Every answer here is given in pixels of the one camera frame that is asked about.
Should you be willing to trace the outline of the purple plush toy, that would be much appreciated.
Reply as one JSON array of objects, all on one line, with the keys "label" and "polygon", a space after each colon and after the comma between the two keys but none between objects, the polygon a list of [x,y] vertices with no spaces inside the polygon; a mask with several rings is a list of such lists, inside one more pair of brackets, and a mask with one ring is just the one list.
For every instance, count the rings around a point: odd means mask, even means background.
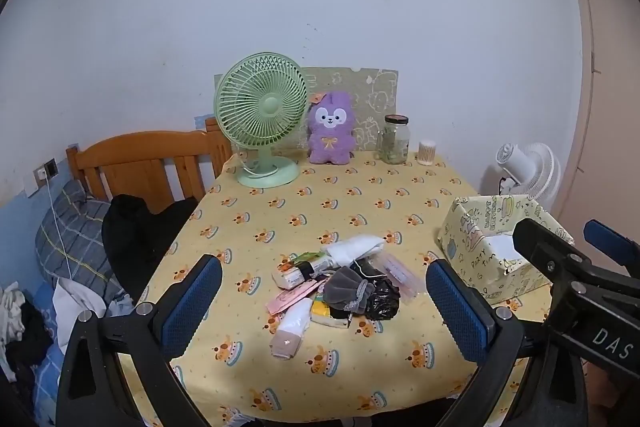
[{"label": "purple plush toy", "polygon": [[355,124],[352,98],[348,92],[315,94],[307,117],[311,164],[347,165],[356,148]]}]

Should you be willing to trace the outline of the yellow patterned tablecloth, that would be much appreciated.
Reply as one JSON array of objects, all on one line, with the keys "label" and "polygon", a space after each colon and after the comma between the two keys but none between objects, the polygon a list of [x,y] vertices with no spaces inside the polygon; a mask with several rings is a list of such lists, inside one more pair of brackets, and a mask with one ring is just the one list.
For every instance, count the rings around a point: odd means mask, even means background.
[{"label": "yellow patterned tablecloth", "polygon": [[427,295],[431,267],[518,319],[548,312],[547,279],[512,251],[524,219],[564,235],[535,199],[477,195],[442,160],[295,159],[293,182],[259,188],[228,161],[142,294],[157,303],[204,261],[217,268],[217,294],[170,362],[209,424],[373,415],[462,391],[475,366]]}]

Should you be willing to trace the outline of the glass jar with lid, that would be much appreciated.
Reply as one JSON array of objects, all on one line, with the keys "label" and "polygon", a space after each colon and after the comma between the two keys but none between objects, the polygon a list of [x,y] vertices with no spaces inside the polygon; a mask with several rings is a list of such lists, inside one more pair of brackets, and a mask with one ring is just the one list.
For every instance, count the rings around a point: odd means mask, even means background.
[{"label": "glass jar with lid", "polygon": [[409,118],[390,114],[384,117],[384,126],[378,136],[378,153],[390,165],[400,165],[407,161],[409,153]]}]

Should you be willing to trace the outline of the grey knit gloves bundle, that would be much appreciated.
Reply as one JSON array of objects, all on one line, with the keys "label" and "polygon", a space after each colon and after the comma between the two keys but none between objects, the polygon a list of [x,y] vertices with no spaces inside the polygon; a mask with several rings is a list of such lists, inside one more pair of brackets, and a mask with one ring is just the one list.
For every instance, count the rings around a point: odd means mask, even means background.
[{"label": "grey knit gloves bundle", "polygon": [[326,281],[323,301],[332,309],[362,315],[374,285],[349,267],[341,267]]}]

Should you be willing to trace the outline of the patterned storage box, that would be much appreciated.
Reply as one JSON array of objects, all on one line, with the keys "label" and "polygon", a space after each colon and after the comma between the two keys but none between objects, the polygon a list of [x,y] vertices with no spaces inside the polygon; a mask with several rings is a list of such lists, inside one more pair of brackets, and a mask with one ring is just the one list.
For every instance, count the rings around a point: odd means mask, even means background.
[{"label": "patterned storage box", "polygon": [[544,274],[514,247],[518,222],[533,219],[573,245],[570,233],[528,195],[456,198],[437,239],[446,259],[466,284],[495,305],[547,284]]}]

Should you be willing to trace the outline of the cotton swab container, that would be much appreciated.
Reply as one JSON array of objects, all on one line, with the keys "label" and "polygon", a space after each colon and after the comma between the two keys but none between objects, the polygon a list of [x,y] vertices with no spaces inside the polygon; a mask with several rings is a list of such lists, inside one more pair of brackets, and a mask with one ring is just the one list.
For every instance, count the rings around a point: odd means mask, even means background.
[{"label": "cotton swab container", "polygon": [[435,162],[436,142],[432,140],[421,140],[418,151],[416,152],[416,161],[424,166],[431,166]]}]

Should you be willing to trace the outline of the blue plaid pillow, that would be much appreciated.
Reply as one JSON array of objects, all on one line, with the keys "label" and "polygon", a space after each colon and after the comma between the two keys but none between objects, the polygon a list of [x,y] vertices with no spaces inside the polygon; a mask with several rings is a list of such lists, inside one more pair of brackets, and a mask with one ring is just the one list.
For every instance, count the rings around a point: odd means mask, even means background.
[{"label": "blue plaid pillow", "polygon": [[91,196],[75,179],[53,199],[35,238],[40,272],[52,288],[58,279],[69,279],[94,291],[104,303],[124,292],[102,243],[108,207],[108,202]]}]

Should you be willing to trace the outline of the patterned board against wall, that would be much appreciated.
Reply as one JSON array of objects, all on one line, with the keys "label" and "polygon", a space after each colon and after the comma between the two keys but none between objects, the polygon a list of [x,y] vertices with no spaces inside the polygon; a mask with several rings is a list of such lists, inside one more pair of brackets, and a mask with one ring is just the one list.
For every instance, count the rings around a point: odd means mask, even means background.
[{"label": "patterned board against wall", "polygon": [[284,153],[293,148],[308,150],[307,117],[311,98],[315,94],[329,91],[346,91],[352,98],[352,109],[356,117],[355,150],[375,150],[378,132],[384,126],[384,117],[396,113],[398,72],[366,68],[299,68],[308,90],[306,118],[298,131],[273,147],[272,153],[277,150]]}]

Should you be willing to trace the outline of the pile of clothes on bed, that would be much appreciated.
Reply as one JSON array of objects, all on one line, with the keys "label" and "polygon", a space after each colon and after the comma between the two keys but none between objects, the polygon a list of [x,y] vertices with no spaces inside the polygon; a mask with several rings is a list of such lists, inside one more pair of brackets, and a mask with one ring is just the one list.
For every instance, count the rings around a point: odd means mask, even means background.
[{"label": "pile of clothes on bed", "polygon": [[26,298],[17,282],[1,289],[1,370],[9,383],[20,366],[39,366],[53,339],[42,313]]}]

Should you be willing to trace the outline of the black plastic bag roll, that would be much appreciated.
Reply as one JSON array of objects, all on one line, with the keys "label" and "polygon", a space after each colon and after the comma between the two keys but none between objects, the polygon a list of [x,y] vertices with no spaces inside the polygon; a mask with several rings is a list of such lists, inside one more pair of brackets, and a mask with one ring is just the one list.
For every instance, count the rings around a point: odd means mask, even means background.
[{"label": "black plastic bag roll", "polygon": [[374,291],[367,300],[364,316],[370,321],[391,320],[400,307],[400,291],[390,279],[381,277],[374,281]]}]

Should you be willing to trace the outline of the beige door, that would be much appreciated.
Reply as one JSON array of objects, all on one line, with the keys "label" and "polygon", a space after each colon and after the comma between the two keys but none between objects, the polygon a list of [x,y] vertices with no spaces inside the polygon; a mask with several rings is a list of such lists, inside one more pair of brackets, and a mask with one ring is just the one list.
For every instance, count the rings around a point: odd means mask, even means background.
[{"label": "beige door", "polygon": [[582,230],[591,219],[639,236],[639,1],[578,5],[582,90],[554,212],[588,251]]}]

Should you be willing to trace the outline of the white standing fan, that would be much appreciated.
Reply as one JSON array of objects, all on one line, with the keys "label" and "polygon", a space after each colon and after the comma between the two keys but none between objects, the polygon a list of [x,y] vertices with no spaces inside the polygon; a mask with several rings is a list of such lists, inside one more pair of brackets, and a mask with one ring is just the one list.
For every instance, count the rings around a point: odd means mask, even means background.
[{"label": "white standing fan", "polygon": [[551,210],[561,181],[561,164],[547,144],[504,143],[480,180],[480,194],[528,195]]}]

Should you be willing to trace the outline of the green sponge pack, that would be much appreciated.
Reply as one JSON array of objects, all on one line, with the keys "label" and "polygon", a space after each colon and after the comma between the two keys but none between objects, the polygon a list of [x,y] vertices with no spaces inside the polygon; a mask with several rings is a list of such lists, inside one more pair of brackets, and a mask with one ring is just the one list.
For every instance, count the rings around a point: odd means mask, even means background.
[{"label": "green sponge pack", "polygon": [[289,291],[323,273],[335,270],[336,267],[332,259],[322,251],[308,251],[283,258],[272,272],[272,279],[279,288]]}]

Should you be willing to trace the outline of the clear striped plastic pack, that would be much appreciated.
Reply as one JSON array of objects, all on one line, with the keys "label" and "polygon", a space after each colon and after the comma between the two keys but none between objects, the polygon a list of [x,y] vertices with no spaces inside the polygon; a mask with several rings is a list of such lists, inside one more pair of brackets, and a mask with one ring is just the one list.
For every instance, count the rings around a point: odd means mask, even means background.
[{"label": "clear striped plastic pack", "polygon": [[426,291],[424,279],[420,279],[398,258],[386,251],[380,251],[368,258],[375,270],[382,272],[399,289],[400,298],[406,303]]}]

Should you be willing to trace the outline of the black garment on chair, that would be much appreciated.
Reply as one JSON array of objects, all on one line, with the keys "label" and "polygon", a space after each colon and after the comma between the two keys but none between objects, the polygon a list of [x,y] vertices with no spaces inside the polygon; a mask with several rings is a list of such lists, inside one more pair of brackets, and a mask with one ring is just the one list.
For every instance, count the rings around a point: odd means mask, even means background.
[{"label": "black garment on chair", "polygon": [[122,289],[138,301],[183,225],[198,207],[194,197],[152,213],[137,196],[114,196],[102,222],[102,243]]}]

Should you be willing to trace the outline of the white folded towel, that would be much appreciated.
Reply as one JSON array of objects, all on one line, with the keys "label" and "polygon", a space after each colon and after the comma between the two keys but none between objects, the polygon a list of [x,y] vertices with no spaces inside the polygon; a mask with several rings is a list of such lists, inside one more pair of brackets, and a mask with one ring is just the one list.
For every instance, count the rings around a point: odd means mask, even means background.
[{"label": "white folded towel", "polygon": [[382,237],[361,234],[329,245],[322,251],[339,267],[348,267],[352,262],[378,254],[386,244]]}]

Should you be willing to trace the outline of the pink tissue pack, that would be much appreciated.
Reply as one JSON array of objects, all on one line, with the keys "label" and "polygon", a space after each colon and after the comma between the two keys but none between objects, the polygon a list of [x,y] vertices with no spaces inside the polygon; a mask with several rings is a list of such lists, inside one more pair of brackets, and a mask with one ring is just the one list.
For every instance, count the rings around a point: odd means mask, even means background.
[{"label": "pink tissue pack", "polygon": [[324,282],[325,277],[320,277],[319,280],[309,280],[296,286],[289,291],[281,291],[276,297],[271,299],[266,304],[266,310],[270,315],[276,315],[287,310],[289,307],[295,305],[300,300],[306,298],[308,295],[316,291]]}]

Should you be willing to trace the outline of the green desk fan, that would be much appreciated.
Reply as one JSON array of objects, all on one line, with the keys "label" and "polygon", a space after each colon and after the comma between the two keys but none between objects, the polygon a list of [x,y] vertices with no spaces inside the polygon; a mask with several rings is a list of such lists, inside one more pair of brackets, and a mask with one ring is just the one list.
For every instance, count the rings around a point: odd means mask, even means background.
[{"label": "green desk fan", "polygon": [[299,130],[308,108],[307,83],[285,55],[259,52],[235,63],[215,88],[214,114],[222,134],[242,153],[235,176],[250,188],[293,182],[294,160],[272,153]]}]

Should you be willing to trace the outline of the cartoon tissue pack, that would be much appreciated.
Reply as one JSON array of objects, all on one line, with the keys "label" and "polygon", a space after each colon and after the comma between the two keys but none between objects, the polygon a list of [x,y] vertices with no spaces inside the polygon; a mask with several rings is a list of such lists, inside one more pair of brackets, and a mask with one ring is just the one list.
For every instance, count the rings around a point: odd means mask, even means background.
[{"label": "cartoon tissue pack", "polygon": [[331,308],[317,296],[312,302],[310,319],[316,324],[334,329],[348,329],[352,321],[352,314],[348,311]]}]

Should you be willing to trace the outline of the wall power socket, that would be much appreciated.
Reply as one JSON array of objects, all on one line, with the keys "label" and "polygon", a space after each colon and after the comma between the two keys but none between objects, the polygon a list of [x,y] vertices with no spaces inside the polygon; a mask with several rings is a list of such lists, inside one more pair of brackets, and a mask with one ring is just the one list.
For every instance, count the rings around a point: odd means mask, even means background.
[{"label": "wall power socket", "polygon": [[54,158],[46,161],[34,171],[34,178],[38,186],[47,184],[58,174],[58,163]]}]

